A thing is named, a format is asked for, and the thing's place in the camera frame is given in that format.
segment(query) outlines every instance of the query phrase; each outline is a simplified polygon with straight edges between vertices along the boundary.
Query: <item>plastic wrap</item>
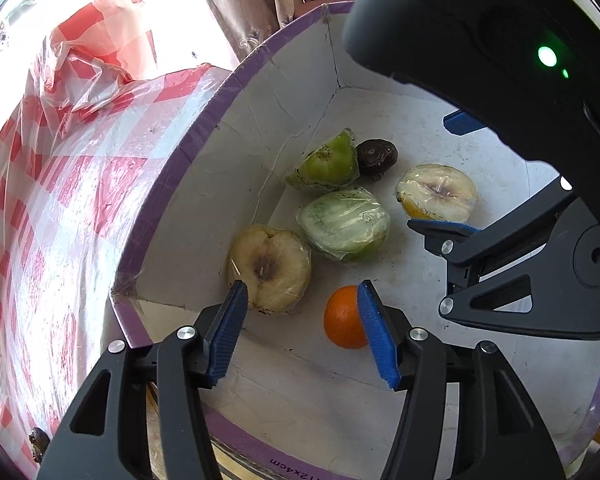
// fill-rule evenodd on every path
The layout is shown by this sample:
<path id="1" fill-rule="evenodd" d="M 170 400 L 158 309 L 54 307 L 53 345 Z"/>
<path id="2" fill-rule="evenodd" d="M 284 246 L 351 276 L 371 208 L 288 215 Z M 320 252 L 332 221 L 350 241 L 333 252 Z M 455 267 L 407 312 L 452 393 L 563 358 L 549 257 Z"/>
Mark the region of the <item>plastic wrap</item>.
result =
<path id="1" fill-rule="evenodd" d="M 313 150 L 286 177 L 296 189 L 334 191 L 352 184 L 360 176 L 353 132 L 345 128 Z"/>
<path id="2" fill-rule="evenodd" d="M 466 222 L 478 196 L 462 171 L 441 164 L 411 168 L 395 185 L 395 196 L 412 218 Z"/>
<path id="3" fill-rule="evenodd" d="M 229 286 L 242 280 L 249 306 L 263 314 L 286 314 L 302 298 L 311 279 L 311 249 L 294 232 L 252 225 L 229 250 Z"/>
<path id="4" fill-rule="evenodd" d="M 367 139 L 356 146 L 360 175 L 380 180 L 398 162 L 395 144 L 384 139 Z"/>
<path id="5" fill-rule="evenodd" d="M 0 444 L 29 478 L 27 436 L 53 434 L 120 336 L 107 305 L 131 228 L 228 75 L 137 80 L 157 75 L 142 12 L 95 0 L 55 28 L 0 132 Z"/>
<path id="6" fill-rule="evenodd" d="M 391 217 L 363 187 L 322 195 L 298 212 L 298 223 L 316 248 L 341 262 L 374 254 L 389 233 Z"/>

